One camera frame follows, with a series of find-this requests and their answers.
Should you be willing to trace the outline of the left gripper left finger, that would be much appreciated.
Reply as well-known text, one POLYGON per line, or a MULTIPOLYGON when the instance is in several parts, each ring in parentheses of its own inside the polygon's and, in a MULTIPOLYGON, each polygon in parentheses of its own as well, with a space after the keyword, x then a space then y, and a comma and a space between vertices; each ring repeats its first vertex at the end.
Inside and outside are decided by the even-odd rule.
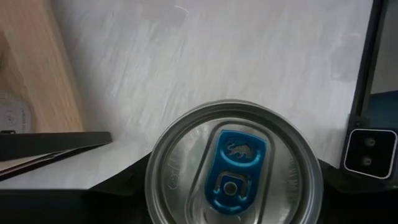
POLYGON ((0 224, 151 224, 149 156, 90 189, 0 190, 0 224))

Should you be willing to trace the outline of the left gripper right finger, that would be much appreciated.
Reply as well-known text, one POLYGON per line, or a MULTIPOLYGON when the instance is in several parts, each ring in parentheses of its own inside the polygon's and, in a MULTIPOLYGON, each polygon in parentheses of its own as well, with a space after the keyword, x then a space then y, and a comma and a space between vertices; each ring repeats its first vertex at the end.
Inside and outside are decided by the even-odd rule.
POLYGON ((324 191, 317 224, 398 224, 398 189, 376 188, 320 160, 324 191))

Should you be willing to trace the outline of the blue silver Red Bull can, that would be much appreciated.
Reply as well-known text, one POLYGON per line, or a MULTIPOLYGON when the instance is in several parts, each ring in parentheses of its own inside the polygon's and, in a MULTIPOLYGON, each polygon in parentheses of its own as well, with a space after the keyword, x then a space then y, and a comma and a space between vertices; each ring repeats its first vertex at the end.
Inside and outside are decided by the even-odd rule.
POLYGON ((145 194, 155 224, 317 224, 323 178, 288 120, 249 101, 220 100, 164 131, 145 194))

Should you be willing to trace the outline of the wooden shelf with black frame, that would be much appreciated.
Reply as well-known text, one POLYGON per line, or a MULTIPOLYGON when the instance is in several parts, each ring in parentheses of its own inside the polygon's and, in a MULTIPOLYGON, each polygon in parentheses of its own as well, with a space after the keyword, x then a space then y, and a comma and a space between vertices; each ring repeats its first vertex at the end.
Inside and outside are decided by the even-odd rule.
POLYGON ((0 131, 0 182, 112 142, 87 131, 50 0, 0 0, 0 90, 24 100, 32 131, 0 131))

